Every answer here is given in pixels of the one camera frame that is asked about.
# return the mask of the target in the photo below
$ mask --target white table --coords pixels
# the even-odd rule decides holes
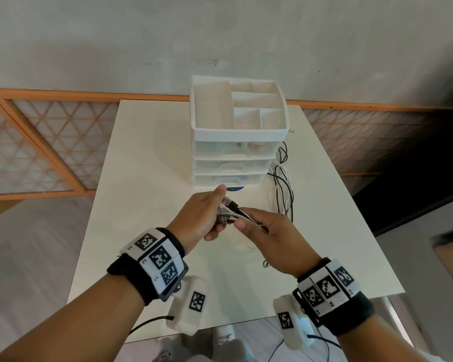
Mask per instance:
[[[289,106],[286,138],[294,224],[321,256],[338,258],[369,298],[403,292],[397,277],[298,106]],[[166,226],[195,192],[191,175],[189,103],[121,101],[84,238],[69,301],[101,278],[119,249],[148,227]],[[270,177],[228,194],[241,206],[270,209]],[[273,316],[272,301],[296,280],[273,268],[233,226],[201,241],[186,258],[188,274],[210,283],[201,328]],[[145,308],[138,323],[166,315],[171,300]],[[127,341],[175,334],[163,321]]]

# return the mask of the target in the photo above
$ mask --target hand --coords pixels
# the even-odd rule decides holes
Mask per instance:
[[[269,233],[244,219],[237,219],[234,226],[257,246],[266,261],[278,271],[299,278],[322,260],[286,216],[255,208],[242,210],[263,224]]]
[[[175,219],[166,228],[181,242],[188,254],[199,240],[215,240],[225,229],[223,223],[216,222],[218,206],[223,201],[227,187],[219,185],[213,192],[195,193],[184,204]]]

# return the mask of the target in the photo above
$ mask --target left hand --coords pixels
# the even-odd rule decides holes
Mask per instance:
[[[202,237],[206,241],[215,240],[218,233],[225,229],[223,223],[216,223],[216,213],[226,189],[222,184],[213,192],[193,194],[175,219],[166,226],[181,242],[186,254],[193,250]]]

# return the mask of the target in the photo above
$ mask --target white plastic storage unit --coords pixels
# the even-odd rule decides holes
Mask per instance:
[[[275,81],[193,76],[193,186],[260,184],[289,130]]]

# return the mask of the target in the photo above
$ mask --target lattice screen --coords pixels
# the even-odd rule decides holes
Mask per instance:
[[[340,173],[380,172],[435,127],[425,114],[304,109]]]
[[[96,189],[117,103],[15,100],[87,189]]]
[[[49,163],[0,116],[0,194],[70,189]]]

